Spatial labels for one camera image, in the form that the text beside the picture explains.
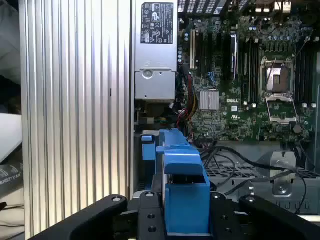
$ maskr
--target ram slot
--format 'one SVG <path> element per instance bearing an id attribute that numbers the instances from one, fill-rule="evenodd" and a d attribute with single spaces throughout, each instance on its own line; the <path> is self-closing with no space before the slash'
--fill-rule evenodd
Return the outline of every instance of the ram slot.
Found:
<path id="1" fill-rule="evenodd" d="M 241 71 L 241 74 L 239 74 L 239 77 L 241 78 L 241 102 L 244 103 L 249 101 L 249 44 L 245 41 L 241 41 L 239 52 L 242 53 L 240 63 L 241 66 L 239 67 L 239 71 Z"/>
<path id="2" fill-rule="evenodd" d="M 299 42 L 296 46 L 296 49 L 300 49 L 301 48 L 301 43 Z M 300 79 L 301 79 L 301 62 L 302 62 L 302 58 L 301 55 L 297 56 L 295 59 L 295 82 L 294 82 L 294 102 L 296 104 L 299 104 L 302 102 L 301 96 L 300 96 L 300 88 L 301 88 L 301 84 L 300 84 Z"/>
<path id="3" fill-rule="evenodd" d="M 249 102 L 257 103 L 259 77 L 259 44 L 253 39 L 249 41 Z"/>
<path id="4" fill-rule="evenodd" d="M 312 46 L 311 44 L 306 44 L 306 59 L 305 59 L 305 73 L 304 73 L 304 92 L 303 92 L 303 102 L 310 104 L 310 83 L 312 82 L 312 67 L 313 67 L 313 54 L 310 51 Z"/>
<path id="5" fill-rule="evenodd" d="M 255 81 L 255 94 L 254 94 L 254 102 L 258 103 L 259 96 L 259 68 L 260 68 L 260 59 L 259 59 L 259 44 L 254 43 L 254 81 Z"/>
<path id="6" fill-rule="evenodd" d="M 315 58 L 317 49 L 315 48 L 317 43 L 309 42 L 307 43 L 307 60 L 308 60 L 308 72 L 307 72 L 307 86 L 304 88 L 305 96 L 304 100 L 307 104 L 311 104 L 313 102 L 313 83 L 314 83 L 314 73 L 315 73 Z"/>
<path id="7" fill-rule="evenodd" d="M 297 50 L 302 48 L 304 41 L 297 44 Z M 296 104 L 313 102 L 313 83 L 317 43 L 307 42 L 295 61 L 294 102 Z"/>

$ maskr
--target screw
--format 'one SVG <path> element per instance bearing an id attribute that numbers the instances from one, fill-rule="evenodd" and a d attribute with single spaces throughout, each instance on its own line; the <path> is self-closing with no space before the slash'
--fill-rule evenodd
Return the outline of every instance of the screw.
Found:
<path id="1" fill-rule="evenodd" d="M 150 70 L 145 70 L 143 75 L 146 77 L 146 78 L 151 78 L 152 76 L 152 71 Z"/>
<path id="2" fill-rule="evenodd" d="M 255 198 L 253 196 L 247 196 L 245 200 L 249 201 L 250 203 L 253 203 L 255 201 Z"/>
<path id="3" fill-rule="evenodd" d="M 118 196 L 112 198 L 112 202 L 119 202 L 120 200 L 121 200 L 121 197 L 118 197 Z"/>

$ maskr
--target black cable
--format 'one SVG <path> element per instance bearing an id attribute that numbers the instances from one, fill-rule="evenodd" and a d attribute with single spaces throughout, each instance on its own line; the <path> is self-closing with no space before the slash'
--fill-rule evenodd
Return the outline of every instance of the black cable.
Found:
<path id="1" fill-rule="evenodd" d="M 263 33 L 263 32 L 261 31 L 261 29 L 260 29 L 260 26 L 258 26 L 258 30 L 259 30 L 259 32 L 260 32 L 263 36 L 269 36 L 269 35 L 272 34 L 276 29 L 277 29 L 277 27 L 275 26 L 274 29 L 273 29 L 271 32 L 269 32 L 269 33 Z"/>
<path id="2" fill-rule="evenodd" d="M 235 163 L 230 157 L 228 157 L 228 156 L 220 155 L 220 154 L 218 154 L 218 153 L 216 154 L 216 156 L 223 157 L 223 158 L 229 160 L 229 161 L 232 163 L 232 165 L 233 165 L 233 171 L 232 171 L 232 173 L 227 177 L 227 179 L 225 179 L 224 181 L 222 181 L 222 182 L 220 182 L 220 183 L 217 184 L 217 188 L 219 188 L 219 187 L 222 187 L 223 185 L 225 185 L 225 184 L 233 177 L 233 175 L 236 173 L 236 163 Z"/>
<path id="3" fill-rule="evenodd" d="M 6 211 L 6 210 L 11 210 L 11 209 L 25 209 L 25 207 L 22 206 L 12 206 L 12 207 L 6 207 L 5 209 L 3 209 L 2 211 Z"/>
<path id="4" fill-rule="evenodd" d="M 216 153 L 218 152 L 217 148 L 214 148 L 208 158 L 208 160 L 205 162 L 204 164 L 204 169 L 206 169 L 209 166 L 209 163 L 212 161 L 212 159 L 214 158 L 214 156 L 216 155 Z"/>
<path id="5" fill-rule="evenodd" d="M 5 227 L 5 228 L 21 228 L 21 227 L 24 227 L 25 225 L 2 225 L 0 224 L 0 227 Z"/>
<path id="6" fill-rule="evenodd" d="M 264 165 L 261 163 L 257 163 L 257 162 L 253 162 L 250 161 L 249 159 L 247 159 L 245 156 L 241 155 L 239 152 L 237 152 L 236 150 L 234 150 L 231 147 L 227 147 L 227 146 L 216 146 L 215 149 L 217 150 L 226 150 L 229 151 L 231 153 L 233 153 L 234 155 L 236 155 L 237 157 L 241 158 L 243 161 L 245 161 L 247 164 L 250 164 L 256 168 L 261 168 L 261 169 L 268 169 L 268 170 L 283 170 L 286 171 L 288 170 L 287 168 L 284 167 L 279 167 L 279 166 L 270 166 L 270 165 Z"/>
<path id="7" fill-rule="evenodd" d="M 217 159 L 215 158 L 215 156 L 213 156 L 213 160 L 214 160 L 216 166 L 218 167 L 218 169 L 220 169 L 220 166 L 219 166 L 219 164 L 218 164 Z"/>

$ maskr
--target pci express slot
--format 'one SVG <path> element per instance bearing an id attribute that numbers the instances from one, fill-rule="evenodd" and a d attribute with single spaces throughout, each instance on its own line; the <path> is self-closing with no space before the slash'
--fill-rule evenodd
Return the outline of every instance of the pci express slot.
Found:
<path id="1" fill-rule="evenodd" d="M 301 49 L 303 44 L 304 41 L 300 41 L 296 49 Z M 295 60 L 294 102 L 296 104 L 311 104 L 313 102 L 313 74 L 317 52 L 315 46 L 316 43 L 307 42 Z"/>
<path id="2" fill-rule="evenodd" d="M 202 53 L 202 47 L 203 47 L 203 40 L 204 40 L 204 34 L 199 33 L 195 36 L 195 65 L 197 67 L 196 69 L 196 76 L 201 76 L 201 65 L 204 62 L 203 61 L 203 53 Z"/>
<path id="3" fill-rule="evenodd" d="M 208 61 L 208 38 L 205 39 L 205 36 L 202 36 L 202 44 L 201 44 L 201 55 L 202 55 L 202 62 L 201 62 L 201 74 L 203 76 L 207 75 L 207 61 Z"/>
<path id="4" fill-rule="evenodd" d="M 232 50 L 231 50 L 231 36 L 224 35 L 222 40 L 222 54 L 223 54 L 223 81 L 224 86 L 228 86 L 231 77 L 231 62 L 232 62 Z"/>
<path id="5" fill-rule="evenodd" d="M 213 34 L 210 32 L 207 36 L 207 55 L 206 55 L 206 72 L 212 72 L 212 56 L 213 56 Z"/>
<path id="6" fill-rule="evenodd" d="M 249 45 L 249 103 L 256 104 L 259 91 L 259 44 L 252 38 L 247 44 Z"/>
<path id="7" fill-rule="evenodd" d="M 190 69 L 196 67 L 196 30 L 190 32 Z"/>

